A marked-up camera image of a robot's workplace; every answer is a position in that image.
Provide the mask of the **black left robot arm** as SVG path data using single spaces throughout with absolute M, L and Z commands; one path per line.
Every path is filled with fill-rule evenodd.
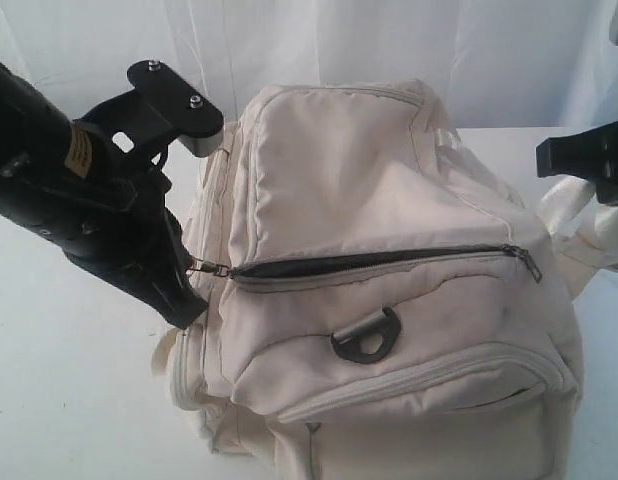
M 72 120 L 0 61 L 0 216 L 186 329 L 208 304 L 166 205 L 182 133 L 138 90 Z

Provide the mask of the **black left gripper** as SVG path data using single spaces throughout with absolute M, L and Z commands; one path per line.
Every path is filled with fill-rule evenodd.
M 165 206 L 166 151 L 129 155 L 82 122 L 1 120 L 0 215 L 186 329 L 208 302 L 189 282 L 194 260 Z

